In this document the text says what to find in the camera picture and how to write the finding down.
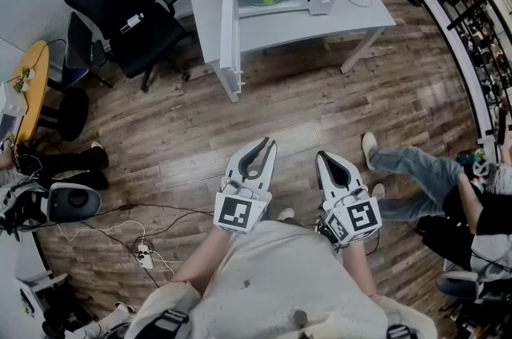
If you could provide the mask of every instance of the blue jeans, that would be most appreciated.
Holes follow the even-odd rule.
[[[457,186],[457,176],[464,171],[453,160],[435,158],[416,147],[370,150],[370,163],[376,170],[411,176],[419,188],[410,199],[383,199],[378,202],[382,220],[417,221],[426,216],[443,216],[442,204]]]

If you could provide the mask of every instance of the potted plant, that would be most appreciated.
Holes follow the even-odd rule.
[[[14,90],[16,90],[18,93],[26,92],[29,89],[29,84],[25,82],[22,78],[16,78],[13,87]]]
[[[27,80],[32,80],[35,78],[35,70],[25,66],[22,68],[22,78]]]

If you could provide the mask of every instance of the wooden floor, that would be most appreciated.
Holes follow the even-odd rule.
[[[91,141],[105,146],[110,189],[103,194],[104,210],[128,204],[212,209],[229,156],[263,136],[278,143],[270,189],[276,215],[291,206],[305,224],[317,217],[321,194],[314,156],[319,150],[350,159],[367,185],[381,181],[388,196],[407,197],[416,190],[411,181],[368,172],[360,149],[367,130],[383,146],[415,145],[450,157],[475,146],[476,131],[462,80],[428,13],[405,0],[383,1],[397,25],[375,42],[354,71],[341,75],[339,67],[360,35],[263,50],[243,58],[246,86],[237,104],[202,65],[199,44],[192,39],[176,51],[179,63],[191,68],[193,78],[187,83],[162,67],[144,94],[140,78],[127,80],[116,67],[106,66],[102,75],[114,82],[114,89],[85,83],[90,95],[87,126],[76,142],[58,146],[61,151],[84,150]],[[192,19],[184,23],[194,27]],[[151,233],[180,215],[176,209],[139,206],[90,224],[108,228],[134,219]],[[209,217],[194,213],[149,239],[166,260],[183,261],[210,227]],[[68,235],[78,228],[63,227]],[[141,234],[133,223],[110,232],[127,245]],[[52,227],[38,236],[51,269],[68,273],[77,296],[98,316],[111,311],[116,301],[140,305],[154,289],[126,249],[101,233],[81,233],[68,242]],[[375,243],[368,242],[367,250]],[[453,324],[438,311],[446,300],[434,287],[442,261],[408,225],[385,224],[369,260],[381,294],[433,317],[440,337],[454,334]],[[172,276],[161,262],[150,272],[159,285]]]

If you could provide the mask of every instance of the open microwave door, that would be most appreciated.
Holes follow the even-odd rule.
[[[242,91],[240,64],[240,18],[237,0],[222,0],[220,67],[235,93]]]

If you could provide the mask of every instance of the beige shirt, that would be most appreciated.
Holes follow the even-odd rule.
[[[261,222],[252,233],[232,237],[203,299],[184,282],[157,289],[126,339],[134,339],[167,309],[190,317],[190,328],[178,338],[297,339],[297,310],[306,312],[304,333],[315,339],[383,339],[388,326],[383,307],[357,287],[325,237],[276,221]],[[434,332],[425,338],[435,339],[432,321],[418,315]]]

